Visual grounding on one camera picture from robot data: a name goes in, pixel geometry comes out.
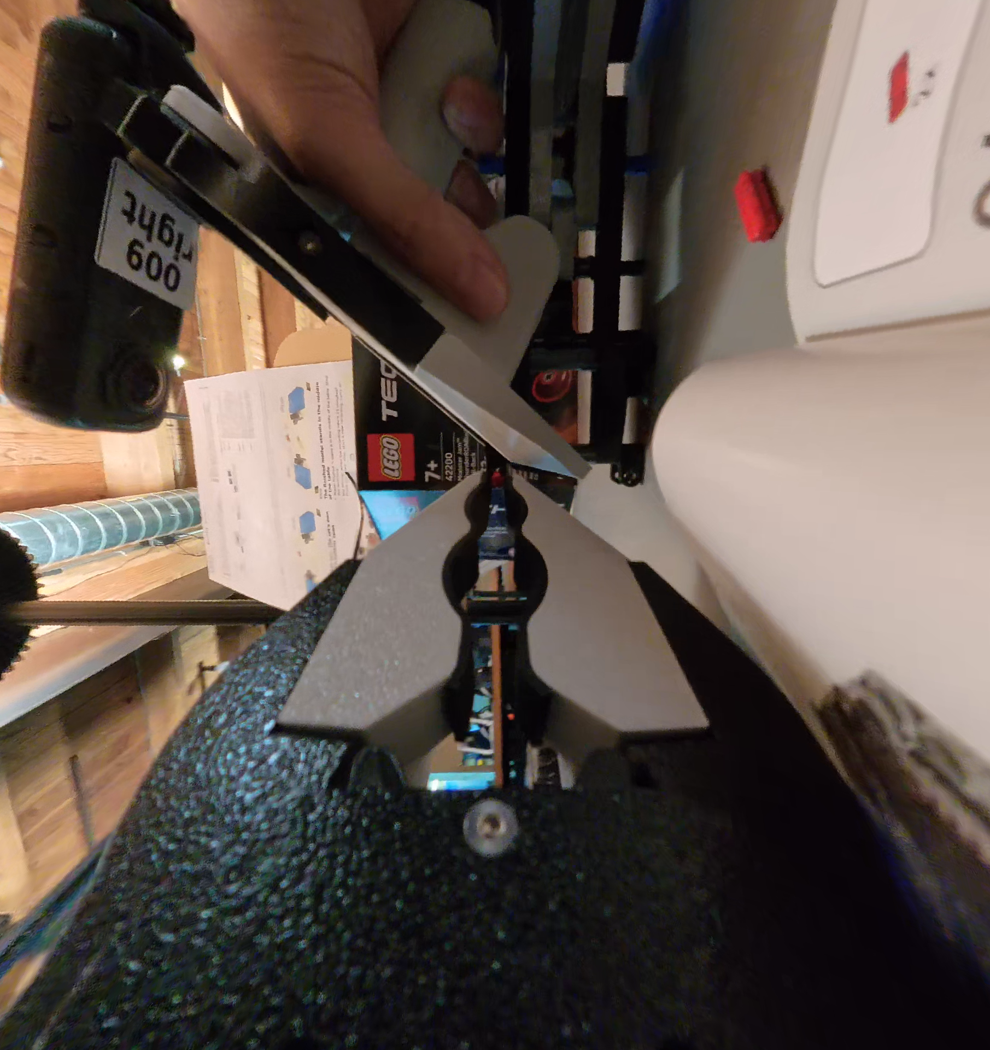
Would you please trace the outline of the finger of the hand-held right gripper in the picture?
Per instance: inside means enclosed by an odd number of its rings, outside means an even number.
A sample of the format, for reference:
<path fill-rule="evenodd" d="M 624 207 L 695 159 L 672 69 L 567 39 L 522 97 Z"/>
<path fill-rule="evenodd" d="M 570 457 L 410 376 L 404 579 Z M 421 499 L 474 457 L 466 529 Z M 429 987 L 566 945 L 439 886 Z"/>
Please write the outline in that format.
<path fill-rule="evenodd" d="M 442 332 L 415 366 L 415 381 L 449 415 L 517 466 L 577 480 L 587 461 L 461 338 Z"/>

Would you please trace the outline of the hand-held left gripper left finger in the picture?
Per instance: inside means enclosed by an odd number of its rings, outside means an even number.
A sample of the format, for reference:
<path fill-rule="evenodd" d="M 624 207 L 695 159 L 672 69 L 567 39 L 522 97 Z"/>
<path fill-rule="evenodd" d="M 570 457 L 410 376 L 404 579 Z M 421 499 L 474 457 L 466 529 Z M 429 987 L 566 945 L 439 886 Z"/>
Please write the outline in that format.
<path fill-rule="evenodd" d="M 490 479 L 472 475 L 358 565 L 277 729 L 427 753 L 462 739 L 473 711 L 472 624 Z"/>

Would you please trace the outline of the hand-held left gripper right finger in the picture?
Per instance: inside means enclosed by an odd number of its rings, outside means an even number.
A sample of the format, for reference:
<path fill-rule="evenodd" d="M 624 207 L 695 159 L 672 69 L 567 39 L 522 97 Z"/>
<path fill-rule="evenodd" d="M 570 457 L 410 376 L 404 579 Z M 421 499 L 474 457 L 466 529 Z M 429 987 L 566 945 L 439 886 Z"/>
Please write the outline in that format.
<path fill-rule="evenodd" d="M 566 757 L 693 736 L 709 719 L 619 551 L 520 476 L 514 534 L 517 722 Z"/>

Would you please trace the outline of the black toy brick assembly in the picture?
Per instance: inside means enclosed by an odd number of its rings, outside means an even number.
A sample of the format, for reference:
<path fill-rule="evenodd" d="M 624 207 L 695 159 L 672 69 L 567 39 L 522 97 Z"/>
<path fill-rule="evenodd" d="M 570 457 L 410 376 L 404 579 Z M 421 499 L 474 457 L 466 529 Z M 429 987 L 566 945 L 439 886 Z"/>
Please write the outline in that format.
<path fill-rule="evenodd" d="M 544 224 L 559 277 L 512 387 L 589 465 L 643 482 L 654 338 L 643 331 L 648 105 L 660 2 L 494 2 L 507 215 Z"/>

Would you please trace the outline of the person's right hand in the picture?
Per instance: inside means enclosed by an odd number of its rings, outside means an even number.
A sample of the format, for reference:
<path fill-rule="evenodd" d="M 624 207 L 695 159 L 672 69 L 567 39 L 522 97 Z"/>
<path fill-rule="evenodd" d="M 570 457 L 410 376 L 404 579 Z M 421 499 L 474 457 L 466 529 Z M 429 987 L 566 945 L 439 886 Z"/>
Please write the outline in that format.
<path fill-rule="evenodd" d="M 417 177 L 379 119 L 380 67 L 410 1 L 176 1 L 235 98 L 248 128 L 278 148 L 306 184 L 325 190 L 424 282 L 478 322 L 509 298 L 482 235 L 496 202 L 473 165 L 503 139 L 494 89 L 457 75 L 441 90 L 443 123 L 464 155 L 447 190 Z"/>

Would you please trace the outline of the black toy set box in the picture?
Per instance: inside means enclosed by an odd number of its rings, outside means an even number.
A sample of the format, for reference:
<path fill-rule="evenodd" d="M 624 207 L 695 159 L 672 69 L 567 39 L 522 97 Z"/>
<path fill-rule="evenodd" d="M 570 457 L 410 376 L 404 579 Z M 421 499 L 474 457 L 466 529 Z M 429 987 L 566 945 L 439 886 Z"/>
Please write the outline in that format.
<path fill-rule="evenodd" d="M 356 484 L 371 531 L 386 539 L 476 472 L 509 463 L 344 326 L 320 322 L 278 346 L 277 366 L 350 362 Z"/>

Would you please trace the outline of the white printed paper sheet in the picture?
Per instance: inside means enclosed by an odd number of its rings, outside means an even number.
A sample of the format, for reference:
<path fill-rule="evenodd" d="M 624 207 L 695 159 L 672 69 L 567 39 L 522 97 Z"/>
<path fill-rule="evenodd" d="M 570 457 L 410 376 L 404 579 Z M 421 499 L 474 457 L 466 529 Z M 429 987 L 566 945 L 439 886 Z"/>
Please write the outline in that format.
<path fill-rule="evenodd" d="M 209 576 L 289 610 L 359 556 L 352 363 L 230 373 L 185 385 Z"/>

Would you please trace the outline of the open instruction booklet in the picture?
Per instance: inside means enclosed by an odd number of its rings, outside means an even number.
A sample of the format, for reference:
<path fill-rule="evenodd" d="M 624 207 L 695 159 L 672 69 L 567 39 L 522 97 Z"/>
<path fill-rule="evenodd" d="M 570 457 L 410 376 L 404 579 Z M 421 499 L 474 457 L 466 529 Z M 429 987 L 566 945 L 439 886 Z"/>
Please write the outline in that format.
<path fill-rule="evenodd" d="M 990 993 L 990 2 L 835 2 L 780 230 L 795 344 L 688 374 L 655 478 Z"/>

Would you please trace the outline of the silver ventilation duct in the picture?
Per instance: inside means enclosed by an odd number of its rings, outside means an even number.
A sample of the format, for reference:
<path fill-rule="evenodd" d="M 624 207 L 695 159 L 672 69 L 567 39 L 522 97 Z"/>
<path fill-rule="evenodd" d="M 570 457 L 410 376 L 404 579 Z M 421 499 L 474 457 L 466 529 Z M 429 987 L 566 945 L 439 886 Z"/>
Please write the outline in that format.
<path fill-rule="evenodd" d="M 0 530 L 39 568 L 150 544 L 201 528 L 195 488 L 129 495 L 0 514 Z"/>

